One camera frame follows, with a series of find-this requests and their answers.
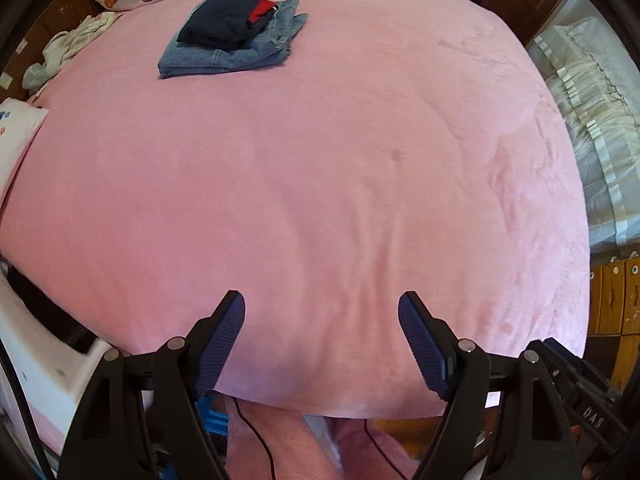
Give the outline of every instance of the black folded shirt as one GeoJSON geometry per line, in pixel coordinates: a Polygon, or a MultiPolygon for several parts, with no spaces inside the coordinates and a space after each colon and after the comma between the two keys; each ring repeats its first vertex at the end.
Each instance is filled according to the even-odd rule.
{"type": "Polygon", "coordinates": [[[271,0],[205,0],[184,24],[177,41],[207,48],[241,50],[273,17],[271,0]]]}

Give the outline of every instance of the metal screw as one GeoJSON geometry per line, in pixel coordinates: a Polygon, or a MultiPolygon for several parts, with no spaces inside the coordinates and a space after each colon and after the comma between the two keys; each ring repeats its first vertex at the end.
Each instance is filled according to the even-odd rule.
{"type": "Polygon", "coordinates": [[[120,357],[120,351],[117,348],[109,348],[102,357],[105,361],[115,361],[120,357]]]}
{"type": "Polygon", "coordinates": [[[524,351],[524,359],[527,362],[529,362],[531,364],[534,364],[534,363],[538,362],[538,360],[540,359],[540,356],[538,355],[537,352],[535,352],[533,350],[525,350],[524,351]]]}
{"type": "Polygon", "coordinates": [[[458,348],[469,354],[476,349],[476,343],[471,341],[471,339],[461,339],[458,341],[458,348]]]}
{"type": "Polygon", "coordinates": [[[185,340],[183,337],[172,337],[166,342],[166,347],[169,350],[179,350],[184,346],[185,340]]]}

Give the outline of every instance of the pink bedspread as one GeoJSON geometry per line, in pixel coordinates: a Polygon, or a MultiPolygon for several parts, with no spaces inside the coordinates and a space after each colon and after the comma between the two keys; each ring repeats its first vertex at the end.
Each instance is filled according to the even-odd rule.
{"type": "Polygon", "coordinates": [[[240,290],[219,389],[307,413],[442,409],[398,323],[406,290],[487,351],[583,351],[582,185],[500,19],[466,0],[300,0],[283,66],[160,80],[200,1],[127,12],[47,86],[2,254],[130,352],[240,290]]]}

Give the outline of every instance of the white pillowcase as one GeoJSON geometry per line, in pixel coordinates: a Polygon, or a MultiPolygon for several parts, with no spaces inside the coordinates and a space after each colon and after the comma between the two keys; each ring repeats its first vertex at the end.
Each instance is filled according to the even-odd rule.
{"type": "Polygon", "coordinates": [[[640,123],[640,72],[612,28],[598,18],[585,18],[574,23],[566,33],[593,56],[640,123]]]}
{"type": "Polygon", "coordinates": [[[11,97],[0,104],[0,204],[47,113],[11,97]]]}

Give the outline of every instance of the pink blanket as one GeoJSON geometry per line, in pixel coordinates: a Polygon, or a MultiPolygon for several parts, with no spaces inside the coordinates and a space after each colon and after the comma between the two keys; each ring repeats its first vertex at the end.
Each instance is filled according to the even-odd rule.
{"type": "Polygon", "coordinates": [[[300,0],[283,66],[160,80],[200,1],[127,12],[47,86],[2,254],[130,352],[240,290],[219,389],[289,410],[440,412],[398,323],[406,290],[487,351],[583,351],[582,185],[499,18],[467,0],[300,0]]]}

